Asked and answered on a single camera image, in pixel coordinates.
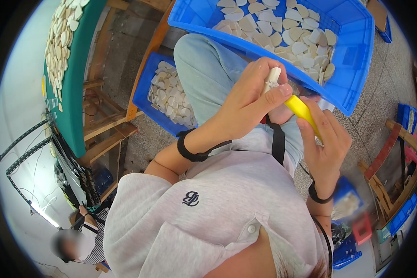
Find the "green table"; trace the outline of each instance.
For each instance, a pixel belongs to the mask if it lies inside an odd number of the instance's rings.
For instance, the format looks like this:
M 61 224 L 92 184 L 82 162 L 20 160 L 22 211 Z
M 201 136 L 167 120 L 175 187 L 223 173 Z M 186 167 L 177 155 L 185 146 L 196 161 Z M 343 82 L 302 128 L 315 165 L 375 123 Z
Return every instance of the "green table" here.
M 82 121 L 83 77 L 94 30 L 106 2 L 107 0 L 91 0 L 83 7 L 79 27 L 73 32 L 68 69 L 63 76 L 61 102 L 63 112 L 59 111 L 58 106 L 51 110 L 51 112 L 56 112 L 56 124 L 60 133 L 78 158 L 85 154 Z M 55 98 L 52 86 L 48 81 L 46 61 L 44 63 L 44 75 L 46 77 L 47 99 Z

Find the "light blue jeans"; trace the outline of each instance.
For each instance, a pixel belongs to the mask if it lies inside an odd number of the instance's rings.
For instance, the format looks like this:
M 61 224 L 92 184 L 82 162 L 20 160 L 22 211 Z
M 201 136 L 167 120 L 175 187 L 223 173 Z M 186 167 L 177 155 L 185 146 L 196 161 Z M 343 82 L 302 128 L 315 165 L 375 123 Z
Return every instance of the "light blue jeans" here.
M 202 125 L 221 108 L 225 98 L 249 64 L 219 43 L 199 34 L 183 36 L 174 49 L 179 79 L 193 107 L 198 125 Z M 303 158 L 303 140 L 296 116 L 281 125 L 285 146 L 294 167 Z M 272 138 L 268 125 L 258 124 Z

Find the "light strip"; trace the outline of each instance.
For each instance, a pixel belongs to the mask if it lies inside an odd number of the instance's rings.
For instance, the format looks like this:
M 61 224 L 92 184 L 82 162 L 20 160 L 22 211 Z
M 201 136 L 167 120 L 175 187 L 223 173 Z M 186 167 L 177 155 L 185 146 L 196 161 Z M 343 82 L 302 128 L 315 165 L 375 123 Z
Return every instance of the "light strip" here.
M 31 206 L 33 207 L 33 209 L 35 209 L 35 211 L 40 214 L 44 219 L 46 219 L 46 221 L 50 222 L 51 225 L 53 225 L 54 227 L 58 228 L 59 225 L 57 224 L 56 221 L 52 220 L 48 215 L 45 214 L 45 212 L 39 208 L 39 206 L 34 203 L 33 201 L 31 201 Z

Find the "yellow object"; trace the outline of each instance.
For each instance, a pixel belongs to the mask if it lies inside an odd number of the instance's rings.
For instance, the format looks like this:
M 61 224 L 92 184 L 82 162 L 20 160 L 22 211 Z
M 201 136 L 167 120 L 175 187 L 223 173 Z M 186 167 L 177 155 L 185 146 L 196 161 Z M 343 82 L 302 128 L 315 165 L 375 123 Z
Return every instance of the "yellow object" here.
M 45 75 L 42 78 L 42 93 L 43 97 L 45 97 Z
M 320 139 L 321 142 L 321 136 L 318 131 L 317 125 L 312 119 L 312 115 L 310 114 L 309 108 L 302 102 L 297 96 L 293 95 L 291 96 L 286 102 L 284 103 L 289 107 L 290 110 L 298 117 L 303 118 L 306 121 L 310 123 L 310 125 L 313 127 L 313 130 L 315 131 L 315 135 Z

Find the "hand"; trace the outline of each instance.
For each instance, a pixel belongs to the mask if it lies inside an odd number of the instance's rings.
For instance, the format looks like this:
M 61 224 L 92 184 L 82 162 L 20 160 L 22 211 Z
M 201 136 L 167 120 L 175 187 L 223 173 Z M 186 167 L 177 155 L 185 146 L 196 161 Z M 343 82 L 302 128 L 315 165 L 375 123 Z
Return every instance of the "hand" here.
M 305 119 L 297 119 L 303 138 L 304 159 L 315 180 L 317 195 L 320 199 L 327 199 L 334 191 L 340 177 L 340 167 L 349 151 L 352 138 L 329 110 L 322 111 L 317 103 L 307 97 L 300 99 L 309 108 L 323 139 L 324 147 L 317 145 L 315 133 L 309 122 Z M 327 188 L 319 190 L 317 185 Z
M 279 67 L 279 82 L 283 83 L 260 97 L 269 71 Z M 276 60 L 262 57 L 250 63 L 233 86 L 219 111 L 204 125 L 212 126 L 220 142 L 240 139 L 249 133 L 272 109 L 292 95 L 287 83 L 286 69 Z
M 297 88 L 298 88 L 298 91 L 300 92 L 300 96 L 308 97 L 315 102 L 317 102 L 321 99 L 321 97 L 319 95 L 309 94 L 301 86 L 297 85 Z M 284 103 L 281 104 L 280 106 L 278 106 L 277 108 L 274 108 L 274 109 L 269 111 L 270 121 L 272 123 L 275 123 L 275 124 L 278 124 L 278 125 L 284 124 L 293 115 L 294 115 L 294 113 L 292 112 L 292 110 L 290 110 L 289 107 L 287 107 L 287 105 L 285 105 Z
M 82 216 L 85 216 L 85 214 L 88 213 L 87 209 L 83 205 L 79 205 L 79 212 Z

